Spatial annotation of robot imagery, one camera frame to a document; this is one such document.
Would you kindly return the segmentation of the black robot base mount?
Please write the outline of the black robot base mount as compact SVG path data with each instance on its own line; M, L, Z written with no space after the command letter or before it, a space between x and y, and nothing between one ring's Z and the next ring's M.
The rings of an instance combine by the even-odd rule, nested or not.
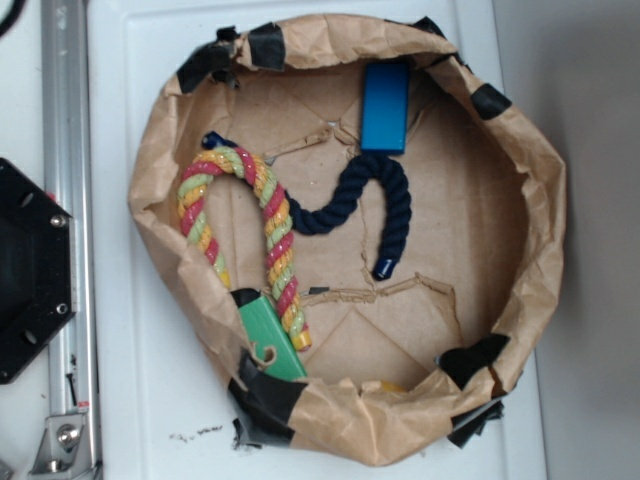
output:
M73 315L71 216L1 160L1 383L15 381Z

